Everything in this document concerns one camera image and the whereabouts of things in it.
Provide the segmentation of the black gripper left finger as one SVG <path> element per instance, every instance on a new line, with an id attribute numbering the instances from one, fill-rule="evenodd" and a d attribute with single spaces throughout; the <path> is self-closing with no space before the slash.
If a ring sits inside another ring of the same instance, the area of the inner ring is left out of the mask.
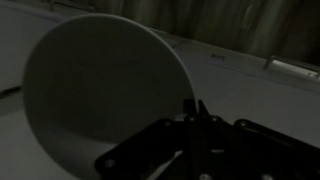
<path id="1" fill-rule="evenodd" d="M 183 101 L 183 113 L 185 120 L 193 121 L 195 118 L 195 101 L 193 99 L 186 99 Z"/>

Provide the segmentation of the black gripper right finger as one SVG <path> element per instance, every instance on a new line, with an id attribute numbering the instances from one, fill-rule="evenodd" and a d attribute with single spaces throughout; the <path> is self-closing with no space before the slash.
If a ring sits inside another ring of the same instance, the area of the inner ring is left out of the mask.
<path id="1" fill-rule="evenodd" d="M 210 114 L 202 100 L 198 101 L 199 105 L 199 116 L 203 119 L 208 119 L 210 117 Z"/>

